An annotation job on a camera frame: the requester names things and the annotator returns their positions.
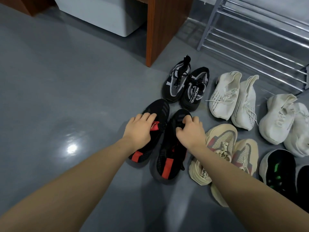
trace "beige shoe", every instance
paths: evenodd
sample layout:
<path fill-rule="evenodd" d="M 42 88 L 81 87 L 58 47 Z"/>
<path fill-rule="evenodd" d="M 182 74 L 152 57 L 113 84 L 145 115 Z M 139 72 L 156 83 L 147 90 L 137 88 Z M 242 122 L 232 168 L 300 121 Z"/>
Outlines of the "beige shoe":
<path fill-rule="evenodd" d="M 253 139 L 240 140 L 235 144 L 232 154 L 232 164 L 251 176 L 257 170 L 257 160 L 259 159 L 259 150 L 257 142 Z M 228 207 L 227 203 L 220 194 L 218 188 L 212 184 L 211 193 L 218 203 L 223 207 Z"/>
<path fill-rule="evenodd" d="M 227 161 L 232 161 L 232 152 L 237 140 L 237 129 L 231 124 L 218 125 L 206 133 L 206 146 Z M 211 183 L 211 178 L 201 163 L 194 158 L 189 167 L 190 177 L 199 185 Z"/>

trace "white shoe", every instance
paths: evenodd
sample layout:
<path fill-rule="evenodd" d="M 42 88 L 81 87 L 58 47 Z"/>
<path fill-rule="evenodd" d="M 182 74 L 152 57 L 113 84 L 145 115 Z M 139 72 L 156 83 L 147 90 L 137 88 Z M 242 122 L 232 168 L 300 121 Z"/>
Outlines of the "white shoe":
<path fill-rule="evenodd" d="M 206 146 L 229 162 L 232 161 L 231 155 L 236 140 L 237 129 L 231 124 L 218 125 L 206 133 Z M 189 174 L 201 186 L 212 182 L 212 179 L 196 158 L 190 164 Z"/>
<path fill-rule="evenodd" d="M 288 136 L 295 118 L 293 94 L 277 94 L 267 100 L 268 113 L 259 124 L 260 134 L 268 142 L 277 145 Z"/>
<path fill-rule="evenodd" d="M 237 103 L 241 73 L 232 71 L 218 78 L 217 87 L 209 101 L 209 109 L 214 117 L 228 120 Z"/>
<path fill-rule="evenodd" d="M 258 159 L 259 150 L 257 142 L 253 139 L 240 140 L 235 144 L 232 154 L 232 164 L 236 167 L 252 176 L 257 170 Z M 211 185 L 211 193 L 221 206 L 228 207 L 218 188 L 214 184 Z"/>
<path fill-rule="evenodd" d="M 309 155 L 309 112 L 302 103 L 295 103 L 295 120 L 283 142 L 286 149 L 297 157 Z"/>
<path fill-rule="evenodd" d="M 237 104 L 231 116 L 231 120 L 236 127 L 247 129 L 248 131 L 257 122 L 257 115 L 255 114 L 256 95 L 253 83 L 258 79 L 258 75 L 250 76 L 248 80 L 240 83 Z"/>

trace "white container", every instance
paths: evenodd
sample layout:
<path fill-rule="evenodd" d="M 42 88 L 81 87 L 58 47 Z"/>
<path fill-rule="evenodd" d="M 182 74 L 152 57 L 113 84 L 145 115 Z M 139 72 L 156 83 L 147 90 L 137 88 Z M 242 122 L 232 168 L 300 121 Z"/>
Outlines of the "white container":
<path fill-rule="evenodd" d="M 137 0 L 55 0 L 59 9 L 120 36 L 147 20 L 147 5 Z"/>

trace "forearm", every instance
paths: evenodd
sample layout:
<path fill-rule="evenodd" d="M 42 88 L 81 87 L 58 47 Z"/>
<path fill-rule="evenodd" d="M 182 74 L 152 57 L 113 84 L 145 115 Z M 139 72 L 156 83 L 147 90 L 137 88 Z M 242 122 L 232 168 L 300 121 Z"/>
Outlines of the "forearm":
<path fill-rule="evenodd" d="M 309 214 L 284 196 L 215 155 L 206 146 L 192 150 L 192 154 L 249 231 L 308 230 Z"/>
<path fill-rule="evenodd" d="M 78 231 L 134 150 L 119 140 L 35 191 L 0 218 L 4 231 Z"/>

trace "right arm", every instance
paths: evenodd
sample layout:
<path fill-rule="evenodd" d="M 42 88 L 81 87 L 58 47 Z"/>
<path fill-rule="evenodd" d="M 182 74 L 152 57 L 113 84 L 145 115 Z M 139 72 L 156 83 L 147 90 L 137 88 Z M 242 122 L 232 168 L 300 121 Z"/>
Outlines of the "right arm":
<path fill-rule="evenodd" d="M 222 197 L 249 231 L 309 231 L 309 214 L 206 147 L 198 117 L 186 116 L 179 141 L 206 169 Z"/>

